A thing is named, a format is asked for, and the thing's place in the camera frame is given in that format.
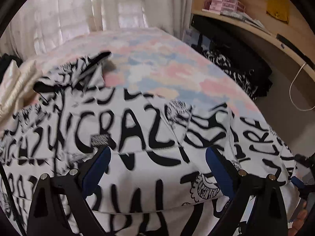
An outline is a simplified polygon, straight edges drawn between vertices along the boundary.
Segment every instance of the white curtain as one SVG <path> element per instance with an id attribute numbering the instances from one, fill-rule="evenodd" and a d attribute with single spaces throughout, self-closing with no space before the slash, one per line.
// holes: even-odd
<path id="1" fill-rule="evenodd" d="M 76 36 L 119 28 L 159 27 L 181 39 L 192 0 L 28 0 L 0 39 L 0 52 L 23 60 Z"/>

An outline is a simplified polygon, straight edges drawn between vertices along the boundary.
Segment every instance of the finger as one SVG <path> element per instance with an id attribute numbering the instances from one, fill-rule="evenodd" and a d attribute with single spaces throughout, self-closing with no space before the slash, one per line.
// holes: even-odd
<path id="1" fill-rule="evenodd" d="M 304 220 L 296 219 L 293 222 L 292 227 L 297 229 L 297 230 L 300 230 L 302 228 L 303 224 L 304 224 Z"/>
<path id="2" fill-rule="evenodd" d="M 298 213 L 297 219 L 305 220 L 307 215 L 308 215 L 308 211 L 306 209 L 303 209 L 303 210 L 300 211 L 300 213 Z"/>
<path id="3" fill-rule="evenodd" d="M 292 227 L 289 229 L 288 236 L 294 236 L 294 235 L 296 235 L 296 233 L 297 233 L 297 229 Z"/>

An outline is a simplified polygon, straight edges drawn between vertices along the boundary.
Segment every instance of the black cable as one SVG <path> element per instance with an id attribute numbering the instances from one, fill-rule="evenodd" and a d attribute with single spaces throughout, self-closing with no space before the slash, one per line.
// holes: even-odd
<path id="1" fill-rule="evenodd" d="M 16 223 L 18 225 L 18 228 L 19 228 L 22 236 L 26 236 L 26 232 L 25 232 L 24 227 L 23 227 L 23 222 L 20 220 L 20 216 L 19 216 L 18 210 L 16 209 L 16 206 L 15 206 L 15 203 L 14 203 L 14 200 L 13 200 L 13 195 L 12 195 L 12 192 L 11 192 L 10 184 L 9 184 L 9 181 L 7 179 L 7 175 L 5 174 L 5 171 L 4 171 L 4 168 L 3 168 L 1 162 L 0 162 L 0 175 L 1 175 L 3 183 L 4 183 L 4 187 L 5 187 L 6 191 L 7 191 L 9 204 L 10 204 L 13 216 L 15 218 L 15 221 L 16 221 Z"/>

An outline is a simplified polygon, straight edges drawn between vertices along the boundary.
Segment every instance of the black and white patterned cloth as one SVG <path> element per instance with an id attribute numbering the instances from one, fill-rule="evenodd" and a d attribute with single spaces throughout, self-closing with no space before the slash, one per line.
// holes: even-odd
<path id="1" fill-rule="evenodd" d="M 42 173 L 66 174 L 96 152 L 95 135 L 111 134 L 111 161 L 87 202 L 115 235 L 208 235 L 229 201 L 205 161 L 214 146 L 236 168 L 282 182 L 286 208 L 295 198 L 296 164 L 269 125 L 237 117 L 226 104 L 202 110 L 149 93 L 105 87 L 109 54 L 78 59 L 50 71 L 34 90 L 38 104 L 13 115 L 0 142 L 0 159 L 23 221 Z M 78 227 L 67 205 L 73 232 Z M 251 205 L 236 235 L 242 233 Z M 12 221 L 0 184 L 0 204 Z"/>
<path id="2" fill-rule="evenodd" d="M 202 52 L 202 55 L 208 60 L 210 60 L 213 64 L 220 67 L 221 70 L 223 70 L 223 72 L 225 72 L 229 77 L 231 77 L 252 100 L 257 99 L 258 86 L 250 82 L 245 72 L 241 72 L 236 68 L 231 67 L 231 61 L 229 60 L 229 58 L 224 56 L 216 49 L 211 51 L 205 50 Z"/>

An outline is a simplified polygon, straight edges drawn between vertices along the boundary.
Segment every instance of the metal screw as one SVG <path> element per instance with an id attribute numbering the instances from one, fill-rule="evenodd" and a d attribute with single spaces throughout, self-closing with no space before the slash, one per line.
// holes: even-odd
<path id="1" fill-rule="evenodd" d="M 247 175 L 247 172 L 246 172 L 245 170 L 239 170 L 239 171 L 238 171 L 238 174 L 239 174 L 240 176 L 246 176 L 246 175 Z"/>
<path id="2" fill-rule="evenodd" d="M 273 175 L 273 174 L 270 174 L 268 177 L 269 177 L 269 179 L 272 180 L 272 181 L 276 180 L 276 177 L 275 177 L 275 175 Z"/>
<path id="3" fill-rule="evenodd" d="M 77 169 L 72 169 L 72 170 L 70 170 L 70 175 L 71 176 L 74 176 L 74 175 L 76 175 L 78 173 L 78 170 Z"/>
<path id="4" fill-rule="evenodd" d="M 41 174 L 40 179 L 43 179 L 43 180 L 44 180 L 44 179 L 46 179 L 46 178 L 47 178 L 47 176 L 48 176 L 48 175 L 47 175 L 46 173 Z"/>

